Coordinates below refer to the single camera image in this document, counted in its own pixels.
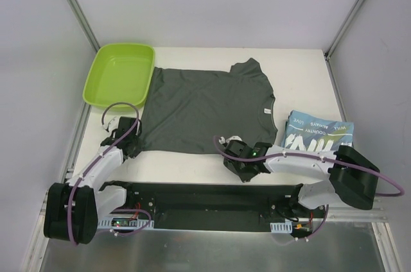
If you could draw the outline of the dark grey t shirt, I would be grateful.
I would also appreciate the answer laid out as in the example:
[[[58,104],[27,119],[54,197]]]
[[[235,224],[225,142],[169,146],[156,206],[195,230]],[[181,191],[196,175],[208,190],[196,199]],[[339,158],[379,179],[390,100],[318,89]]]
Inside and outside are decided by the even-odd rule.
[[[155,68],[141,118],[142,151],[214,154],[214,136],[274,143],[274,90],[259,62],[229,71]]]

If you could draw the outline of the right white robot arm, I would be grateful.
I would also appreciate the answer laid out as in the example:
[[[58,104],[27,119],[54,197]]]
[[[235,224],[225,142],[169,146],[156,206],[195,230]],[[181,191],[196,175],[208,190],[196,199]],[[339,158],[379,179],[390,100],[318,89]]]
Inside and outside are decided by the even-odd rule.
[[[304,217],[322,205],[345,203],[359,210],[373,207],[379,169],[351,146],[335,151],[309,152],[258,142],[254,147],[241,140],[224,144],[224,166],[241,181],[249,182],[266,173],[285,173],[311,178],[298,183],[290,201],[290,212]]]

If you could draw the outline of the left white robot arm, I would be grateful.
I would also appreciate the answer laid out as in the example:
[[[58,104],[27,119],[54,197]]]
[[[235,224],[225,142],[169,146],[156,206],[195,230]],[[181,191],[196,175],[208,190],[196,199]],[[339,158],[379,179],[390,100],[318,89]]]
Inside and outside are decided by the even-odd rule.
[[[65,183],[54,183],[48,191],[43,233],[50,239],[88,244],[98,228],[98,221],[118,209],[127,214],[136,199],[126,189],[103,184],[114,170],[138,154],[141,121],[123,117],[112,120],[97,154],[78,174]]]

